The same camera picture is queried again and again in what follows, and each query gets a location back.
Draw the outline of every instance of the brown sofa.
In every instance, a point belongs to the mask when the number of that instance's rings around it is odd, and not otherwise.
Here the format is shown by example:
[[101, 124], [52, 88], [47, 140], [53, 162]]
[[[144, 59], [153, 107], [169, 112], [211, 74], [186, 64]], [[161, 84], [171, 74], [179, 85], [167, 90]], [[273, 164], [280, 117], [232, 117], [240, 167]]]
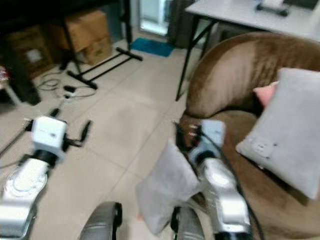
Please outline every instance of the brown sofa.
[[253, 88], [276, 81], [281, 67], [320, 71], [320, 44], [276, 33], [249, 33], [221, 42], [193, 73], [180, 124], [190, 143], [191, 125], [207, 118], [225, 122], [223, 150], [266, 239], [308, 239], [320, 236], [320, 200], [307, 199], [236, 152], [262, 111]]

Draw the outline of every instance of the pink pillow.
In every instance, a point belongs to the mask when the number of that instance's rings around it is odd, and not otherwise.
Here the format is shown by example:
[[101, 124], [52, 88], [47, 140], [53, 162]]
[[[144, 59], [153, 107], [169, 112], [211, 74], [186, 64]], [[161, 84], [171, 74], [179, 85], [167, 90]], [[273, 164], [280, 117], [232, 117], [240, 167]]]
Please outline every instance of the pink pillow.
[[277, 84], [278, 82], [275, 81], [269, 84], [268, 86], [256, 87], [253, 89], [253, 92], [255, 93], [255, 95], [257, 96], [264, 108], [268, 105], [268, 103], [274, 96]]

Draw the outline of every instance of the blue mat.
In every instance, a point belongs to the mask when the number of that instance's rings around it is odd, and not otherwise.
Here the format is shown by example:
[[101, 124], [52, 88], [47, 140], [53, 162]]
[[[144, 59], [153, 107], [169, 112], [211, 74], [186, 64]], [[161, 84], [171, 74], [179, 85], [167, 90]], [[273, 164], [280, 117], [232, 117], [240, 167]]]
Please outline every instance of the blue mat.
[[174, 49], [171, 45], [167, 43], [149, 40], [145, 38], [137, 38], [133, 43], [131, 43], [131, 48], [141, 52], [154, 54], [162, 57], [168, 57]]

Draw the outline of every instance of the cardboard box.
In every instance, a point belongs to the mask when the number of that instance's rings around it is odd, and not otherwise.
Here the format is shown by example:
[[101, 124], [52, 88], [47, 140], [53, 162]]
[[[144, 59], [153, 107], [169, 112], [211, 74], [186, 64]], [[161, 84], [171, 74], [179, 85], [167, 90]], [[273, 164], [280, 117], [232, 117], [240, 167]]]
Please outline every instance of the cardboard box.
[[[66, 18], [66, 24], [75, 52], [109, 35], [106, 15], [100, 10], [71, 15]], [[63, 28], [59, 25], [52, 25], [51, 30], [56, 44], [62, 49], [69, 49]]]
[[109, 36], [96, 41], [83, 51], [84, 62], [90, 65], [97, 65], [112, 55], [112, 44]]
[[54, 67], [38, 26], [9, 34], [6, 39], [31, 78], [36, 78]]

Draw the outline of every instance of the white table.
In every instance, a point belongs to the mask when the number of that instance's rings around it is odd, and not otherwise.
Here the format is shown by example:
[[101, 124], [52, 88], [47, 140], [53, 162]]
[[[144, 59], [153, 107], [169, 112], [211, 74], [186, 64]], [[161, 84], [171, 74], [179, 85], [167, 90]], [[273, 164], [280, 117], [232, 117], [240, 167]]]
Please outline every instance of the white table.
[[[280, 32], [320, 42], [320, 4], [314, 10], [291, 6], [289, 15], [283, 17], [264, 10], [256, 11], [259, 3], [257, 0], [199, 0], [186, 8], [186, 12], [193, 14], [194, 18], [176, 101], [181, 96], [181, 86], [192, 48], [206, 33], [209, 35], [213, 24], [217, 22], [250, 27], [259, 31]], [[211, 24], [195, 38], [200, 19], [210, 19]]]

